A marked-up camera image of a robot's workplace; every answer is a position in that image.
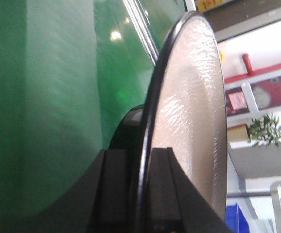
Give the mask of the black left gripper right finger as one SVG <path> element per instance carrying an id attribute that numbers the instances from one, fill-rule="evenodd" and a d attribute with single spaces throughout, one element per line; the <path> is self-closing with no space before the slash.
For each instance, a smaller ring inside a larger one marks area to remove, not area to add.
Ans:
<path id="1" fill-rule="evenodd" d="M 148 201 L 150 233 L 231 232 L 186 176 L 172 148 L 152 150 Z"/>

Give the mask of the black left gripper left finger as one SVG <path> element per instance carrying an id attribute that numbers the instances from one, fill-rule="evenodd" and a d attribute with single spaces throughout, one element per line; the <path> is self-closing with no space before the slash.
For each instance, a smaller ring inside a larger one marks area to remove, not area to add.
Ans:
<path id="1" fill-rule="evenodd" d="M 32 218 L 30 233 L 126 233 L 126 154 L 101 150 L 62 197 Z"/>

